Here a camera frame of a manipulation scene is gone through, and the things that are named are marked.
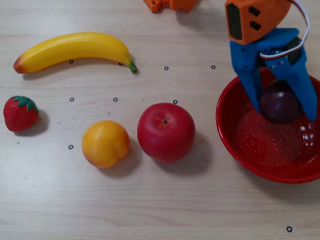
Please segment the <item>blue gripper with motor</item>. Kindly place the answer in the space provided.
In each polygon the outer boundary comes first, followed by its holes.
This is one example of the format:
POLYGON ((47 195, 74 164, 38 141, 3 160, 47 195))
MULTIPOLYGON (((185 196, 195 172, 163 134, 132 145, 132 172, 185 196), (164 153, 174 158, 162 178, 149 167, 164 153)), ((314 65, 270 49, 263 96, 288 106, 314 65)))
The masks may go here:
POLYGON ((302 43, 296 28, 275 28, 262 39, 241 45, 230 42, 232 66, 239 77, 252 105, 260 114, 262 94, 261 70, 266 67, 277 80, 285 80, 300 101, 306 117, 315 121, 318 97, 307 72, 307 55, 302 46, 285 56, 264 59, 261 55, 273 56, 292 50, 302 43))

